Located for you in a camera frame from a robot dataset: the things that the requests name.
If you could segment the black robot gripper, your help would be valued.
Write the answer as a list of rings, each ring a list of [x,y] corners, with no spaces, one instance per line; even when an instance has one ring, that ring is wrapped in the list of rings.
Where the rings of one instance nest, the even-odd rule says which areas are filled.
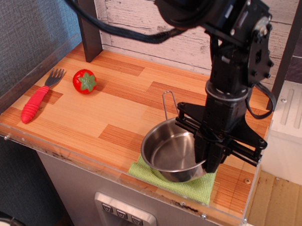
[[[203,106],[180,102],[177,109],[175,123],[193,134],[195,161],[206,160],[207,173],[215,173],[229,155],[258,165],[267,143],[247,124],[245,100],[231,102],[208,94]]]

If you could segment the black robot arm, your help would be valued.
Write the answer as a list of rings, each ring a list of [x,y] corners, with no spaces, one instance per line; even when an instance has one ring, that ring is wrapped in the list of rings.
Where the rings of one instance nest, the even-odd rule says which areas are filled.
[[[266,141],[245,121],[253,88],[276,104],[262,84],[270,77],[272,29],[261,0],[155,0],[162,18],[181,31],[203,27],[210,36],[212,70],[206,104],[180,102],[176,124],[194,135],[195,161],[214,173],[228,155],[257,165]]]

